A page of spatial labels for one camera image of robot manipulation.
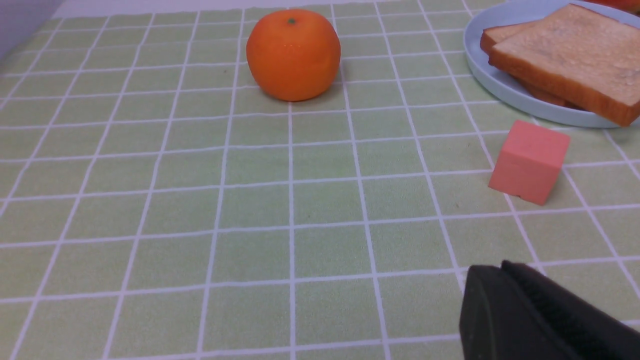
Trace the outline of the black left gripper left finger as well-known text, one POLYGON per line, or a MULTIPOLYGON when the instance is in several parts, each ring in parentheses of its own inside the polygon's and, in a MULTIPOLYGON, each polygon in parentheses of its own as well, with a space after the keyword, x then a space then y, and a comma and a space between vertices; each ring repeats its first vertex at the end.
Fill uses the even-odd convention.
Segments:
POLYGON ((592 360, 594 338, 528 265, 472 265, 459 317, 466 360, 592 360))

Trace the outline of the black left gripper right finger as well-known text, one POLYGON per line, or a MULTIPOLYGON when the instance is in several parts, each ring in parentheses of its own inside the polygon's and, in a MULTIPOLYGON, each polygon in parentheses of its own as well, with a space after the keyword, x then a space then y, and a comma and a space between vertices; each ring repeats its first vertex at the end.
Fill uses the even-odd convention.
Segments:
POLYGON ((554 340, 579 360, 637 360, 639 333, 524 263, 503 260, 501 271, 531 304, 554 340))

